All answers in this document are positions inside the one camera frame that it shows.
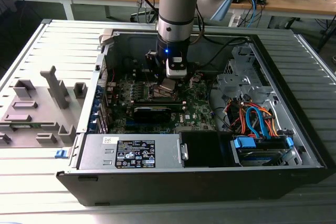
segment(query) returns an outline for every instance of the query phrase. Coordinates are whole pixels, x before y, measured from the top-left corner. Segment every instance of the white table frame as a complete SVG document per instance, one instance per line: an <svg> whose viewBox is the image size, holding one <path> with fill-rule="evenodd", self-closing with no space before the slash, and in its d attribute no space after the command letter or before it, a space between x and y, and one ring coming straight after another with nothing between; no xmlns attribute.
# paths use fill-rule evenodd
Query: white table frame
<svg viewBox="0 0 336 224"><path fill-rule="evenodd" d="M51 2L51 3L61 3L68 20L75 20L73 16L73 11L71 8L72 4L85 4L85 5L103 5L105 6L105 11L107 17L109 16L109 6L129 6L136 7L137 3L132 1L115 1L115 0L25 0L25 1L36 1L36 2ZM230 8L229 12L233 13L229 26L237 26L237 20L241 15L246 13L249 8ZM309 14L309 13L299 13L299 12L287 12L287 11L272 11L264 10L263 16L280 16L280 17L295 17L295 18L316 18L316 19L333 19L334 15L325 14Z"/></svg>

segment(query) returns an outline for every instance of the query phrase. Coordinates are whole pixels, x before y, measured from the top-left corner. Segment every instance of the blue latch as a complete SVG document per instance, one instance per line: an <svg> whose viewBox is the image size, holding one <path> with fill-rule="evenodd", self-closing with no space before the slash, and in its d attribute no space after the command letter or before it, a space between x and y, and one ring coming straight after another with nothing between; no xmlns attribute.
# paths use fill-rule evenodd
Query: blue latch
<svg viewBox="0 0 336 224"><path fill-rule="evenodd" d="M253 137L237 137L234 140L236 148L255 148L256 142Z"/></svg>
<svg viewBox="0 0 336 224"><path fill-rule="evenodd" d="M56 152L55 158L68 158L67 154L68 154L68 151L60 149Z"/></svg>
<svg viewBox="0 0 336 224"><path fill-rule="evenodd" d="M292 148L294 146L294 142L291 137L286 138L287 144L289 148Z"/></svg>

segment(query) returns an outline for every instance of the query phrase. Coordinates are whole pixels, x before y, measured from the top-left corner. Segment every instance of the floor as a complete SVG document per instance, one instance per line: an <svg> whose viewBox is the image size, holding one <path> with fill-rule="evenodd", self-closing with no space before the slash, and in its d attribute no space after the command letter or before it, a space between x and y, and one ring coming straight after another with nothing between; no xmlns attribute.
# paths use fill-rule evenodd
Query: floor
<svg viewBox="0 0 336 224"><path fill-rule="evenodd" d="M11 66L15 57L24 47L30 36L40 23L40 17L52 19L66 19L64 9L61 4L42 3L42 2L16 2L16 12L7 9L9 1L0 2L0 77ZM94 5L73 5L72 6L76 20L91 21L118 21L129 22L130 14L136 13L135 7L110 7L110 13L113 20L105 17L104 6ZM210 23L211 25L227 26L230 15L221 23ZM144 17L140 17L140 22L144 21ZM269 17L263 17L259 27L265 26L269 21ZM321 37L320 30L322 28L314 19L302 19L294 22L292 30L295 33L302 34L312 47L316 47ZM320 52L320 56L336 71L336 65L332 63L332 57L336 55L336 36L333 36Z"/></svg>

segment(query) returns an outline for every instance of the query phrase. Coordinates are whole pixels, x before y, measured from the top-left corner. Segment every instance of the wire bundle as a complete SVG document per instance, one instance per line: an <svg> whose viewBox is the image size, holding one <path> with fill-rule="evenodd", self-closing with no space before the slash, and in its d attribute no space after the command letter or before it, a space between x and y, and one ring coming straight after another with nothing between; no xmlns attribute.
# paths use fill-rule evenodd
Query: wire bundle
<svg viewBox="0 0 336 224"><path fill-rule="evenodd" d="M252 18L250 23L247 25L247 27L250 27L250 25L252 24L254 18L255 18L255 14L256 14L256 9L257 9L257 4L255 0L252 0L252 4L253 4L253 13L252 13Z"/></svg>
<svg viewBox="0 0 336 224"><path fill-rule="evenodd" d="M226 109L225 109L226 113L227 113L228 109L230 108L230 106L233 106L232 101L226 107ZM248 116L246 116L246 113L251 112L251 113L256 113L257 114L257 112L246 110L246 107L255 108L255 109L259 110L263 114L262 120L265 122L265 124L267 126L269 135L270 136L279 136L278 133L277 133L277 130L275 129L275 120L274 120L273 115L269 111L267 111L265 108L255 104L255 103L252 103L252 102L241 102L239 104L239 118L237 118L230 125L229 128L235 129L240 124L240 126L237 128L237 133L240 133L242 135L247 135L247 136L250 136L250 137L254 137L254 138L259 136L258 133L256 134L256 130L254 130L254 128L250 128L250 125L249 125L249 128L251 129L251 132L248 132L248 130L247 130L247 124L249 124L249 122L247 120L245 120L245 117L248 118Z"/></svg>

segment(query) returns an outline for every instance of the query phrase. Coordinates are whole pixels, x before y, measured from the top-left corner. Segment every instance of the robotic arm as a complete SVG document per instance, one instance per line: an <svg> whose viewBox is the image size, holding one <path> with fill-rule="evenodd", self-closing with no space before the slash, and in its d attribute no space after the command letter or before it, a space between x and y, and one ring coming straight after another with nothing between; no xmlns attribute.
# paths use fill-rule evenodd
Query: robotic arm
<svg viewBox="0 0 336 224"><path fill-rule="evenodd" d="M196 5L212 20L222 20L232 0L160 0L157 58L171 79L187 75L187 52Z"/></svg>

